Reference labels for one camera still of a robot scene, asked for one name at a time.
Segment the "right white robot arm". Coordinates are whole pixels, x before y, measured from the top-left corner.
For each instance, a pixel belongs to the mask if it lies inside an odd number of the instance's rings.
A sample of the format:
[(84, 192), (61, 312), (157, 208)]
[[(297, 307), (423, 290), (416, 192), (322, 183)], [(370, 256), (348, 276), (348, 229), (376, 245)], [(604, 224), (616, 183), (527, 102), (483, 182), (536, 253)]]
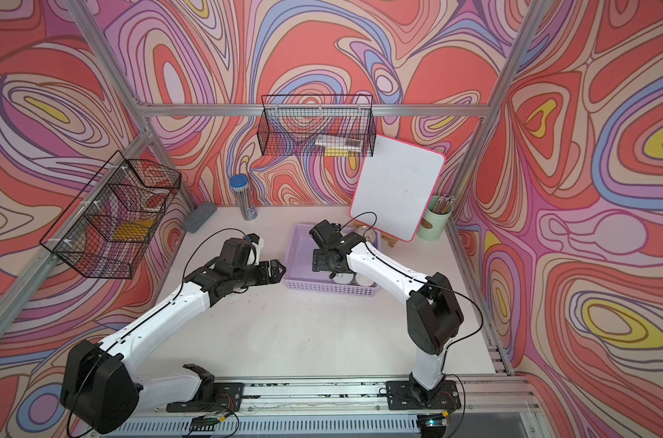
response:
[(459, 333), (465, 315), (459, 299), (466, 299), (475, 310), (477, 302), (454, 290), (448, 278), (437, 272), (432, 276), (404, 266), (373, 246), (364, 235), (352, 232), (344, 235), (342, 226), (327, 220), (309, 231), (317, 248), (313, 250), (311, 269), (328, 272), (331, 278), (341, 274), (367, 277), (406, 306), (408, 336), (417, 347), (415, 366), (404, 381), (388, 381), (386, 397), (403, 408), (439, 409), (442, 396), (451, 397), (446, 408), (459, 408), (460, 399), (453, 394), (451, 382), (444, 373), (448, 350), (482, 332), (485, 324), (479, 315), (479, 326), (466, 335)]

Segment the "small can frosted lid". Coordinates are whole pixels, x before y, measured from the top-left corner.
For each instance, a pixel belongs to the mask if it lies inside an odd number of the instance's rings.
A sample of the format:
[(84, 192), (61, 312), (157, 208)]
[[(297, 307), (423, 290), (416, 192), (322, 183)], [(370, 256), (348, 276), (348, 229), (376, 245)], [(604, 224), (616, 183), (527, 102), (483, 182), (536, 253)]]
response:
[(341, 285), (349, 285), (355, 279), (355, 275), (349, 273), (339, 273), (333, 278), (333, 282)]

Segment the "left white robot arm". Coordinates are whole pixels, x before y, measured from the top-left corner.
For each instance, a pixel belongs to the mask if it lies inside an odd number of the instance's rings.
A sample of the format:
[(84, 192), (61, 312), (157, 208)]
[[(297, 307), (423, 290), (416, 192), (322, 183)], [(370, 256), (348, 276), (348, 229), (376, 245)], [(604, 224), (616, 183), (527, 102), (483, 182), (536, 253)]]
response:
[(196, 409), (216, 405), (213, 376), (196, 364), (181, 372), (147, 377), (142, 363), (194, 317), (224, 297), (248, 288), (280, 283), (286, 272), (277, 259), (228, 265), (215, 258), (187, 275), (180, 289), (133, 323), (92, 343), (81, 341), (69, 353), (60, 403), (92, 430), (108, 434), (135, 412), (169, 403)]

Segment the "small can white plastic lid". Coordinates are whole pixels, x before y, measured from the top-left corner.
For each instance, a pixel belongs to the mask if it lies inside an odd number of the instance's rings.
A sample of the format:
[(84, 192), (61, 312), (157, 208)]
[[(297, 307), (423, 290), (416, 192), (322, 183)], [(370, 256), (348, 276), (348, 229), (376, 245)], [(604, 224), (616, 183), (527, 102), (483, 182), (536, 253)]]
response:
[(355, 284), (364, 288), (374, 288), (376, 286), (376, 283), (373, 281), (373, 279), (361, 274), (355, 274)]

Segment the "blue Progresso soup can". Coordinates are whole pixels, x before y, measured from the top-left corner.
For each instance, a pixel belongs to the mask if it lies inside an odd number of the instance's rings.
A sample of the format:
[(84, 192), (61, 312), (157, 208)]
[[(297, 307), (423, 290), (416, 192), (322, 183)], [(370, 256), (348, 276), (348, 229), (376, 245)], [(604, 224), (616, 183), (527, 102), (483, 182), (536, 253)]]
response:
[(375, 230), (368, 228), (364, 231), (364, 238), (365, 240), (372, 246), (377, 246), (378, 245), (378, 238), (377, 238), (377, 233)]

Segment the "purple plastic basket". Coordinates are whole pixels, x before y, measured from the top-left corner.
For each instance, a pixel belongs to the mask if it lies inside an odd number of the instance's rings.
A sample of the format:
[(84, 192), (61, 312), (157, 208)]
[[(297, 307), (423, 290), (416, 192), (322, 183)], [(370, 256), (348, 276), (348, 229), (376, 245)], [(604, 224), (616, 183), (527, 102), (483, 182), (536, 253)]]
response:
[(319, 246), (310, 235), (314, 224), (295, 224), (286, 252), (284, 266), (287, 272), (283, 283), (289, 289), (325, 292), (342, 295), (373, 297), (380, 289), (369, 279), (355, 274), (340, 273), (332, 277), (328, 257), (320, 253)]

